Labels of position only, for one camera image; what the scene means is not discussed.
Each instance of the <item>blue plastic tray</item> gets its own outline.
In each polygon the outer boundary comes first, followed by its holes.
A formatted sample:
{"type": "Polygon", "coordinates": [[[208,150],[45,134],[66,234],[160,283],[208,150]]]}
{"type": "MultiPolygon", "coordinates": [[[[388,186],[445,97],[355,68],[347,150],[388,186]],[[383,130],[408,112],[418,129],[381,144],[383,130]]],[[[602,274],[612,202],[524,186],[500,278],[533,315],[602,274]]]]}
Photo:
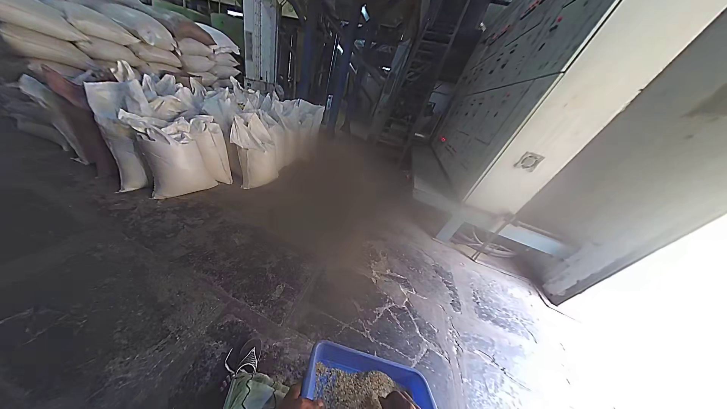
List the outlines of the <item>blue plastic tray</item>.
{"type": "Polygon", "coordinates": [[[308,371],[303,379],[302,396],[305,398],[315,399],[316,397],[316,363],[318,362],[328,368],[336,368],[349,373],[380,370],[411,392],[411,397],[421,409],[437,409],[432,391],[418,370],[331,341],[319,341],[310,353],[308,371]]]}

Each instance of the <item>stairs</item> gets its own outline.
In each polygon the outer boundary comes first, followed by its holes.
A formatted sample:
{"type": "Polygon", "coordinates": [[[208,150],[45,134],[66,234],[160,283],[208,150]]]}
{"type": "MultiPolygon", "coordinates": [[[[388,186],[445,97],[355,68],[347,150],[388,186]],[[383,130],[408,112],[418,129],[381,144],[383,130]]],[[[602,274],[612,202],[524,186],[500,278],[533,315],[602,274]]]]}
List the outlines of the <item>stairs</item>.
{"type": "Polygon", "coordinates": [[[414,43],[378,143],[406,147],[425,110],[470,0],[448,1],[414,43]]]}

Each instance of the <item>person's hand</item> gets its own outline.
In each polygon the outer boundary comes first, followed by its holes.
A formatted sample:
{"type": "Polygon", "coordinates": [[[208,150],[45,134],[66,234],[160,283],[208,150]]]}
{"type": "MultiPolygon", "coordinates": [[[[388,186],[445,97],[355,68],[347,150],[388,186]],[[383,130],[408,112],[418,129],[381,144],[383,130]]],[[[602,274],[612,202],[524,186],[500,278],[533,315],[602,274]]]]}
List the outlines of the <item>person's hand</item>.
{"type": "Polygon", "coordinates": [[[383,409],[419,409],[419,406],[406,392],[391,392],[386,397],[380,397],[379,402],[383,409]]]}
{"type": "Polygon", "coordinates": [[[290,387],[290,390],[283,398],[280,409],[325,409],[320,400],[310,400],[300,397],[300,384],[290,387]]]}

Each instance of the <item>concrete floor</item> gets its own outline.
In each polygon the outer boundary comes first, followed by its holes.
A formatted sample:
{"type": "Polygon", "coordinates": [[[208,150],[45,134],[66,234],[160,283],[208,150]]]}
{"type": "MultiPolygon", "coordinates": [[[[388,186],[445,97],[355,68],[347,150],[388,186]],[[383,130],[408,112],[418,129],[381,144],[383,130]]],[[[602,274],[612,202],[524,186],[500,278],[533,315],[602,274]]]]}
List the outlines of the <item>concrete floor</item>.
{"type": "Polygon", "coordinates": [[[0,126],[6,408],[218,408],[222,360],[252,336],[288,383],[325,338],[421,370],[440,409],[569,406],[563,317],[431,240],[365,154],[155,201],[0,126]]]}

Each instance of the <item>grain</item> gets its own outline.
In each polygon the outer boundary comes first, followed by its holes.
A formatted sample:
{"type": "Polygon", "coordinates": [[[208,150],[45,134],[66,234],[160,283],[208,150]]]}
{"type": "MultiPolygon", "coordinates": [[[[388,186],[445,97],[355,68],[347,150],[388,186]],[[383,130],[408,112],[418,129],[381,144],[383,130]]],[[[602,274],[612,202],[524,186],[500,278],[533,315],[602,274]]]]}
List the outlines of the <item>grain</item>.
{"type": "Polygon", "coordinates": [[[403,390],[388,375],[377,370],[347,373],[316,364],[316,399],[326,409],[381,409],[379,397],[403,390]]]}

